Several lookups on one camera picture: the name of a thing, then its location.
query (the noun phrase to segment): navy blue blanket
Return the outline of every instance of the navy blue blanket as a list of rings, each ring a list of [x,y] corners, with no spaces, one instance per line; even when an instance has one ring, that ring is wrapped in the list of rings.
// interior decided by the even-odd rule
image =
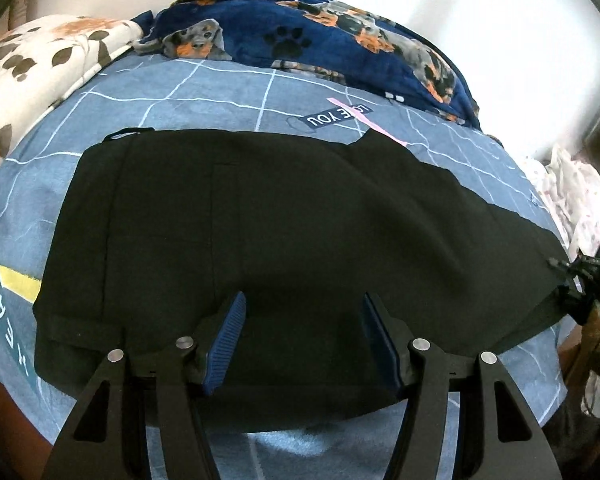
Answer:
[[[480,128],[449,58],[411,30],[336,0],[177,0],[135,48],[312,72]]]

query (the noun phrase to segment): black strap loop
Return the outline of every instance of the black strap loop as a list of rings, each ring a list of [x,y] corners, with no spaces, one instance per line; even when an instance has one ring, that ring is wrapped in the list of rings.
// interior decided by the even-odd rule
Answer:
[[[139,134],[142,132],[154,132],[155,128],[143,128],[140,126],[130,126],[129,128],[122,128],[121,130],[116,131],[114,134],[109,134],[102,142],[109,142],[110,140],[115,140],[114,137],[125,135],[125,134]]]

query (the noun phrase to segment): metal screw head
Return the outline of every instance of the metal screw head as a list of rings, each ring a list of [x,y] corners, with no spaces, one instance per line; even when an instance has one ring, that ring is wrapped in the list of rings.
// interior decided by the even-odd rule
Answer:
[[[120,349],[116,348],[107,354],[107,359],[112,363],[117,363],[125,356],[125,353]]]
[[[191,348],[194,345],[195,341],[191,336],[183,336],[179,337],[176,341],[176,346],[181,350],[186,350],[187,348]]]
[[[482,359],[488,365],[494,365],[498,361],[496,354],[493,352],[482,352],[480,354],[480,359]]]
[[[429,348],[431,348],[431,343],[429,341],[427,341],[426,339],[419,337],[419,338],[413,340],[413,347],[416,350],[420,350],[421,352],[424,352],[425,350],[429,350]]]

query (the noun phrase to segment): white cloth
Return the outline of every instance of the white cloth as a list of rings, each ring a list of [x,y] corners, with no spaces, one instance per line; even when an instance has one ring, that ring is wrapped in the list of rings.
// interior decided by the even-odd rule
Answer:
[[[600,175],[555,145],[544,167],[532,158],[518,162],[551,213],[570,261],[578,249],[595,256],[600,247]]]

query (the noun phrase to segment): dog print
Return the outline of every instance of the dog print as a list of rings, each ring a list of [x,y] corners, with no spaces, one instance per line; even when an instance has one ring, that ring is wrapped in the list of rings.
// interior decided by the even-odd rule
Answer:
[[[302,10],[312,22],[343,30],[374,54],[387,52],[399,56],[436,101],[442,104],[451,102],[456,86],[456,75],[451,67],[432,48],[420,41],[379,27],[378,21],[387,21],[381,16],[336,0],[313,5],[297,0],[277,3]]]
[[[231,61],[224,51],[222,28],[216,20],[208,19],[178,30],[162,40],[162,52],[167,57]]]
[[[283,61],[276,59],[272,64],[271,68],[287,72],[289,74],[303,74],[315,77],[316,79],[324,79],[326,81],[332,81],[341,85],[346,85],[347,80],[345,77],[334,70],[327,70],[321,66],[307,65],[304,63],[298,63],[295,61]]]

